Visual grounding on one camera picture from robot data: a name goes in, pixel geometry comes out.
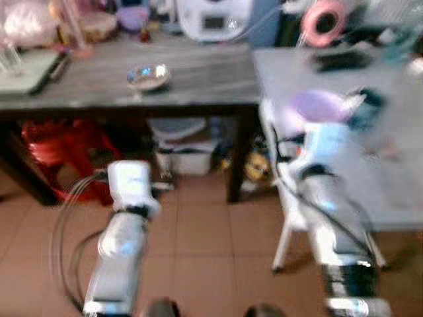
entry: white table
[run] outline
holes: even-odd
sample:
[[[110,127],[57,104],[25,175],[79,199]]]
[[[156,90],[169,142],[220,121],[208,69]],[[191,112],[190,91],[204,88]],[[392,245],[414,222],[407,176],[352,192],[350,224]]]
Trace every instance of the white table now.
[[[254,62],[264,97],[275,116],[291,98],[310,88],[344,94],[354,88],[376,88],[389,101],[367,147],[394,141],[399,160],[361,158],[345,154],[336,167],[348,183],[349,195],[366,208],[376,231],[423,230],[423,84],[404,67],[391,67],[372,51],[375,61],[365,69],[318,74],[308,65],[312,50],[263,49]],[[284,126],[276,124],[279,137]]]

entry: white plastic chair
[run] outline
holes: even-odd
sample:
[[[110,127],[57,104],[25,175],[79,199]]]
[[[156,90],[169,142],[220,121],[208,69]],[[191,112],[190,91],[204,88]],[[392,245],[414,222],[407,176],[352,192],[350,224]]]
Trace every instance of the white plastic chair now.
[[[293,190],[296,190],[295,182],[289,177],[288,167],[286,163],[276,162],[277,157],[277,135],[275,129],[277,129],[276,117],[274,115],[274,108],[270,100],[264,99],[259,108],[260,121],[270,151],[270,160],[272,165],[272,172],[275,176],[282,175],[284,182]],[[307,230],[307,221],[299,211],[298,200],[286,190],[286,187],[282,184],[280,178],[276,178],[275,184],[278,189],[281,204],[285,213],[285,221],[282,227],[282,232],[279,239],[278,249],[272,264],[272,270],[274,273],[280,272],[284,267],[285,258],[288,252],[289,240],[292,232],[304,232]],[[369,244],[373,253],[375,254],[376,262],[379,267],[386,267],[387,262],[383,257],[378,245],[374,239],[368,236]]]

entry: tiled floor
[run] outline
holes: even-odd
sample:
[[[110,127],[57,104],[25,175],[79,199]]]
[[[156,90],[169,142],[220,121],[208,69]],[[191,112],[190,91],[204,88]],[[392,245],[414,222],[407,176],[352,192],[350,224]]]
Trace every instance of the tiled floor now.
[[[54,289],[48,241],[57,209],[38,205],[0,175],[0,316],[78,316]],[[236,205],[225,203],[223,176],[184,177],[161,200],[142,266],[137,313],[168,296],[186,317],[242,316],[252,304],[277,304],[289,317],[326,316],[319,268],[305,234],[294,234],[288,272],[270,271],[283,213],[275,193]],[[64,258],[107,222],[109,209],[80,205],[66,232]],[[381,274],[381,294],[395,316],[423,316],[423,247],[416,233],[380,234],[392,270]],[[96,241],[85,252],[81,280],[87,286],[96,263]]]

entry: chair leg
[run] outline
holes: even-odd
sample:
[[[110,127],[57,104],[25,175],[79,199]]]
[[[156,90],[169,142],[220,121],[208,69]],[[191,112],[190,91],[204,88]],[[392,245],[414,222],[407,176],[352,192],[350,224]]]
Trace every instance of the chair leg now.
[[[381,250],[379,249],[379,246],[376,244],[376,242],[374,241],[373,237],[370,234],[368,235],[368,239],[369,239],[371,249],[373,250],[373,253],[375,254],[377,265],[381,268],[387,267],[388,266],[387,262],[385,258],[383,257],[383,254]]]
[[[285,220],[284,227],[279,239],[278,249],[276,250],[276,255],[273,260],[272,271],[274,273],[279,273],[284,267],[284,262],[286,258],[286,253],[288,252],[289,240],[292,234],[292,226],[289,219]]]

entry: gray table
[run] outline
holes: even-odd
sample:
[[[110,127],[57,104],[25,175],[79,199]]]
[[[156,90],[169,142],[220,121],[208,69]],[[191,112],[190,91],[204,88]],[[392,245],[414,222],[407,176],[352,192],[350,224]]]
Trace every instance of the gray table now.
[[[130,90],[128,70],[152,63],[169,66],[170,88],[150,94]],[[228,201],[232,202],[239,199],[260,100],[246,44],[201,46],[183,37],[156,34],[151,45],[122,37],[96,45],[94,55],[73,62],[58,84],[48,84],[36,96],[0,100],[0,120],[235,116],[238,132],[228,185]],[[39,201],[54,203],[49,187],[10,150],[8,132],[2,124],[1,166]]]
[[[345,152],[336,168],[347,179],[348,191],[369,213],[374,230],[423,229],[423,84],[402,66],[391,67],[381,52],[366,69],[318,74],[308,66],[311,50],[265,49],[254,52],[264,97],[281,114],[291,98],[305,89],[344,94],[367,86],[379,90],[389,103],[375,129],[363,137],[366,147],[390,139],[398,159],[352,159]],[[283,124],[276,126],[280,135]]]

